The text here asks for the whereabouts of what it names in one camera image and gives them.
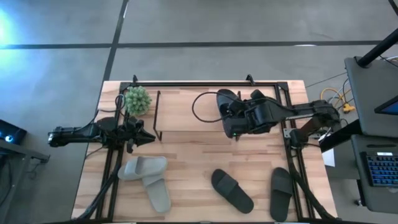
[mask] wooden table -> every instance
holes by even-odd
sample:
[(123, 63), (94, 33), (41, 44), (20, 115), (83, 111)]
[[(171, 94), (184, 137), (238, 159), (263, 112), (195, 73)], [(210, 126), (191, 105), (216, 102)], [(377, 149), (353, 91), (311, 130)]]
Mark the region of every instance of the wooden table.
[[(285, 82), (289, 85), (293, 104), (308, 102), (303, 81)], [(115, 109), (114, 99), (118, 95), (120, 83), (114, 81), (104, 83), (99, 99), (99, 109)], [(152, 127), (156, 96), (157, 91), (160, 90), (157, 129), (158, 131), (164, 131), (163, 139), (162, 142), (156, 140), (156, 142), (135, 147), (132, 154), (128, 154), (125, 151), (123, 164), (136, 156), (166, 157), (169, 164), (165, 172), (165, 178), (172, 201), (172, 208), (166, 214), (155, 212), (150, 205), (141, 180), (119, 181), (114, 221), (273, 221), (269, 213), (271, 172), (275, 167), (283, 167), (288, 170), (280, 125), (272, 128), (270, 133), (243, 135), (236, 142), (224, 135), (221, 122), (211, 124), (199, 122), (190, 111), (192, 100), (197, 95), (204, 91), (217, 91), (222, 87), (146, 88), (154, 100), (149, 112), (141, 116), (140, 119), (145, 121), (145, 130), (154, 134)], [(273, 88), (257, 88), (263, 94), (275, 98), (275, 90)], [(228, 87), (228, 89), (235, 93), (240, 91), (242, 99), (245, 99), (249, 98), (250, 93), (256, 87), (235, 86)], [(219, 114), (215, 110), (215, 95), (207, 95), (203, 99), (199, 99), (195, 109), (197, 114), (203, 119), (219, 118)], [(113, 116), (113, 114), (99, 112), (96, 119), (106, 116)], [(305, 122), (305, 120), (297, 121), (298, 127), (301, 127)], [(87, 153), (99, 147), (99, 144), (90, 144)], [(335, 204), (319, 148), (306, 147), (303, 150), (303, 158), (311, 190), (326, 210), (336, 216)], [(91, 155), (85, 161), (72, 217), (79, 216), (98, 193), (105, 159), (106, 149)], [(253, 199), (254, 210), (251, 213), (240, 213), (215, 192), (211, 186), (210, 177), (217, 168), (225, 170), (235, 178), (241, 188)], [(109, 195), (110, 190), (105, 198), (104, 214), (108, 211)], [(301, 190), (300, 200), (306, 217), (305, 200)], [(287, 221), (296, 220), (292, 198)]]

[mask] blue backlit keyboard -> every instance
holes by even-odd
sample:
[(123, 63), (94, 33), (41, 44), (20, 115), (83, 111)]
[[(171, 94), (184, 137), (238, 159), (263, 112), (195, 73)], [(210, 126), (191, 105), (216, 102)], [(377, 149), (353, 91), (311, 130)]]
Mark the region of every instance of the blue backlit keyboard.
[(398, 187), (398, 155), (392, 152), (367, 152), (365, 160), (374, 187)]

